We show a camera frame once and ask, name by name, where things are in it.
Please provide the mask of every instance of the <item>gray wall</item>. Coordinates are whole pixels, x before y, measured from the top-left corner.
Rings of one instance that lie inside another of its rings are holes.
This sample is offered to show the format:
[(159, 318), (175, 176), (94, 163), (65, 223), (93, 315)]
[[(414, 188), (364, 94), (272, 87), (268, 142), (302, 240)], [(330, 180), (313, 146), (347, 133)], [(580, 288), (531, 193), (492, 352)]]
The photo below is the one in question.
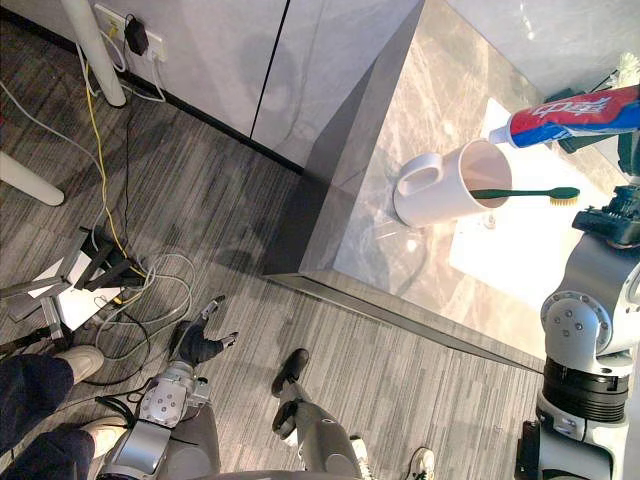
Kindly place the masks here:
[(640, 0), (448, 0), (543, 94), (590, 90), (640, 56)]
[(320, 132), (417, 3), (291, 2), (254, 139), (304, 165)]
[[(90, 2), (143, 20), (165, 41), (168, 59), (158, 62), (158, 70), (166, 90), (249, 135), (285, 0)], [(74, 39), (57, 0), (1, 0), (1, 4)], [(129, 54), (131, 70), (151, 81), (150, 64), (134, 57)]]

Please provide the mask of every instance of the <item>power outlet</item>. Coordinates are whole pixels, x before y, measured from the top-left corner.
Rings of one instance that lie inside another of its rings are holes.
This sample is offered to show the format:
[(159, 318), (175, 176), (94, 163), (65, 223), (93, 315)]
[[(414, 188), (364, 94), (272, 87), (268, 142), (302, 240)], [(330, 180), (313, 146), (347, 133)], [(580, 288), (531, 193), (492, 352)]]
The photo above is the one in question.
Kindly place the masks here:
[[(94, 8), (96, 9), (98, 27), (107, 34), (111, 32), (112, 29), (115, 29), (113, 38), (124, 42), (124, 17), (122, 15), (118, 15), (113, 10), (109, 10), (107, 7), (100, 5), (99, 3), (97, 3)], [(150, 32), (149, 30), (146, 30), (146, 32), (147, 38), (149, 39), (149, 52), (155, 54), (155, 57), (161, 62), (166, 62), (167, 53), (164, 48), (164, 41), (162, 40), (162, 37)]]

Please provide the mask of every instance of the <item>mug handle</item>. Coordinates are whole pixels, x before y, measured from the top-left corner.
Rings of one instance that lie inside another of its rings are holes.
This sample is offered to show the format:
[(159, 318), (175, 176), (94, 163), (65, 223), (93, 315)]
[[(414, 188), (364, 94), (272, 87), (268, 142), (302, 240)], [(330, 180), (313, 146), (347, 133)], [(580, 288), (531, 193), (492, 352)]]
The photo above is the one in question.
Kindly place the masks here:
[[(418, 175), (429, 170), (431, 170), (430, 178), (424, 174)], [(397, 191), (402, 196), (413, 195), (440, 180), (442, 180), (442, 156), (437, 153), (424, 153), (402, 167)]]

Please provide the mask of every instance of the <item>gray carpet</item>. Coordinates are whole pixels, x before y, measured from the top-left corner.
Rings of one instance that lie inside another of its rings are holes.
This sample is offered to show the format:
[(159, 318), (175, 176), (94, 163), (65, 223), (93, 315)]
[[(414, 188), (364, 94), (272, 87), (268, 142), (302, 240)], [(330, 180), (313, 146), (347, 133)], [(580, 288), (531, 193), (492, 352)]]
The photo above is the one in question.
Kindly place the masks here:
[[(1, 27), (2, 80), (39, 119), (94, 150), (77, 59), (5, 22)], [(6, 286), (33, 278), (61, 258), (78, 226), (91, 225), (101, 200), (100, 178), (86, 156), (29, 122), (6, 95), (0, 98), (3, 150), (66, 194), (62, 206), (51, 208), (0, 185), (0, 285)], [(103, 99), (96, 105), (110, 204), (117, 205), (122, 232), (129, 110), (112, 109)], [(199, 372), (214, 385), (223, 471), (300, 467), (295, 451), (271, 433), (277, 401), (269, 387), (279, 362), (304, 346), (311, 363), (303, 384), (349, 432), (364, 437), (380, 479), (404, 478), (420, 445), (435, 451), (438, 479), (513, 478), (521, 422), (533, 418), (539, 375), (449, 350), (265, 281), (262, 258), (297, 175), (170, 105), (142, 100), (133, 105), (128, 250), (143, 257), (171, 251), (191, 258), (198, 270), (194, 311), (219, 293), (228, 297), (208, 335), (235, 330), (241, 335), (235, 347)], [(167, 268), (185, 272), (178, 261)], [(174, 283), (160, 281), (131, 315), (149, 321), (182, 296)], [(0, 322), (3, 341), (34, 327), (14, 324), (4, 307)], [(154, 324), (152, 331), (164, 324)], [(89, 323), (78, 341), (91, 342), (94, 332)], [(152, 356), (165, 349), (168, 331), (154, 340)], [(114, 326), (103, 348), (123, 353), (141, 341), (136, 328)], [(127, 361), (108, 361), (94, 379), (133, 372), (144, 354), (140, 348)], [(140, 386), (164, 360), (159, 357), (117, 387), (78, 385), (61, 408)], [(92, 401), (70, 406), (43, 422), (23, 445), (58, 424), (106, 413)], [(8, 462), (5, 455), (0, 468)]]

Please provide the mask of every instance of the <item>toothbrush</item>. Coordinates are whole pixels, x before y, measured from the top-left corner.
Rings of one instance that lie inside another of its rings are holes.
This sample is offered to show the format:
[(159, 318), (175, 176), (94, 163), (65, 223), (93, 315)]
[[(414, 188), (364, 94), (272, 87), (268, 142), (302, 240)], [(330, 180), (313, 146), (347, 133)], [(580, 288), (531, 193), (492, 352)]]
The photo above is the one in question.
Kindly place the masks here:
[(499, 190), (489, 188), (486, 190), (471, 190), (471, 196), (475, 199), (490, 199), (503, 197), (532, 197), (548, 196), (552, 205), (574, 205), (578, 202), (580, 190), (573, 187), (558, 187), (551, 190)]

